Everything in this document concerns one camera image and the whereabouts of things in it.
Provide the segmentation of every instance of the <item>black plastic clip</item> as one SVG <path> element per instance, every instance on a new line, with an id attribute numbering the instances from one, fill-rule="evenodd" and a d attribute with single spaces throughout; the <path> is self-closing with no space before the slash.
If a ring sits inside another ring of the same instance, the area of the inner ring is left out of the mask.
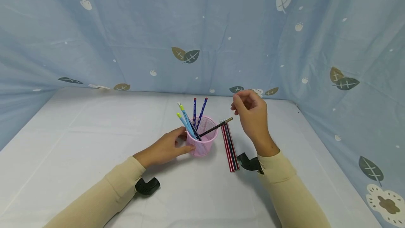
<path id="1" fill-rule="evenodd" d="M 135 185 L 136 191 L 144 196 L 152 195 L 156 190 L 158 190 L 159 187 L 160 183 L 155 177 L 153 177 L 148 183 L 141 178 Z"/>
<path id="2" fill-rule="evenodd" d="M 242 166 L 244 169 L 249 171 L 257 171 L 261 175 L 264 174 L 262 166 L 260 165 L 259 159 L 257 157 L 249 159 L 245 153 L 242 153 L 237 157 L 237 159 L 240 166 Z"/>

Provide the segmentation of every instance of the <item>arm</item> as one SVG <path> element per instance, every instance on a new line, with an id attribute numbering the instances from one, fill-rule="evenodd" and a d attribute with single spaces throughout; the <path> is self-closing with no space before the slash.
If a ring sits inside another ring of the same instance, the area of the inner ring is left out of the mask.
<path id="1" fill-rule="evenodd" d="M 329 228 L 322 209 L 308 191 L 290 161 L 272 140 L 267 126 L 267 104 L 253 90 L 234 95 L 231 110 L 240 116 L 243 130 L 252 140 L 283 228 Z"/>
<path id="2" fill-rule="evenodd" d="M 102 228 L 135 194 L 144 167 L 133 157 L 106 176 L 56 215 L 44 228 Z"/>
<path id="3" fill-rule="evenodd" d="M 44 228 L 102 228 L 131 201 L 136 193 L 135 184 L 147 167 L 194 150 L 194 146 L 175 147 L 177 137 L 185 137 L 185 130 L 180 127 L 166 133 L 150 147 L 115 166 Z"/>

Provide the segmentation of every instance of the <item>red striped pencil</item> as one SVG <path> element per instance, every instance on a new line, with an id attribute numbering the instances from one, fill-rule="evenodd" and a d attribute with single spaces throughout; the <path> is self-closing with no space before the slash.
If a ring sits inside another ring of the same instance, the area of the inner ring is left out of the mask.
<path id="1" fill-rule="evenodd" d="M 225 145 L 225 151 L 226 151 L 226 158 L 228 159 L 229 171 L 230 172 L 235 172 L 232 161 L 230 159 L 229 145 L 227 144 L 227 141 L 226 141 L 225 126 L 224 125 L 221 126 L 221 131 L 222 131 L 222 136 L 224 137 L 224 145 Z"/>
<path id="2" fill-rule="evenodd" d="M 237 157 L 236 157 L 236 153 L 235 153 L 234 147 L 233 147 L 233 145 L 232 145 L 232 141 L 231 141 L 231 139 L 230 139 L 229 129 L 228 129 L 228 127 L 226 126 L 226 124 L 224 125 L 224 130 L 225 130 L 225 135 L 226 135 L 227 144 L 228 144 L 228 146 L 229 146 L 230 159 L 231 159 L 232 164 L 233 164 L 233 167 L 234 167 L 234 169 L 235 169 L 235 171 L 236 171 L 236 170 L 238 170 L 238 169 L 237 169 L 238 160 L 237 160 Z"/>
<path id="3" fill-rule="evenodd" d="M 233 145 L 233 139 L 232 139 L 232 135 L 230 134 L 229 124 L 226 123 L 225 126 L 226 126 L 226 128 L 227 128 L 228 133 L 229 133 L 229 140 L 230 140 L 230 144 L 232 145 L 232 153 L 233 153 L 233 156 L 235 157 L 235 163 L 236 163 L 236 168 L 235 168 L 235 169 L 236 169 L 236 170 L 239 170 L 239 169 L 240 169 L 240 168 L 239 168 L 239 162 L 238 162 L 238 159 L 237 159 L 237 157 L 236 157 L 235 146 Z"/>

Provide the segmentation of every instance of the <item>blue curtain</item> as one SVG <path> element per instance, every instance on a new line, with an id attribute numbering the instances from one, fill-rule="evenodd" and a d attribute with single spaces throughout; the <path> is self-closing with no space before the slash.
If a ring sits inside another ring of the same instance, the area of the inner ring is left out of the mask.
<path id="1" fill-rule="evenodd" d="M 381 225 L 405 227 L 404 0 L 0 7 L 0 149 L 61 87 L 254 89 L 297 103 Z"/>

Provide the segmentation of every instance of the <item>table surface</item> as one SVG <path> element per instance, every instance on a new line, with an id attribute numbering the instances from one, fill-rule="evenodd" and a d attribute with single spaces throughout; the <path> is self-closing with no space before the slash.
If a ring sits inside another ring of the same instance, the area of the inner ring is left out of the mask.
<path id="1" fill-rule="evenodd" d="M 0 152 L 0 227 L 42 227 L 112 167 L 181 126 L 177 102 L 204 96 L 65 88 Z M 237 154 L 256 156 L 231 97 L 208 97 L 205 115 L 231 116 Z M 266 100 L 269 130 L 332 227 L 381 227 L 295 104 Z M 135 196 L 106 227 L 280 227 L 256 172 L 230 173 L 221 133 L 204 158 L 189 154 L 149 169 L 161 188 Z"/>

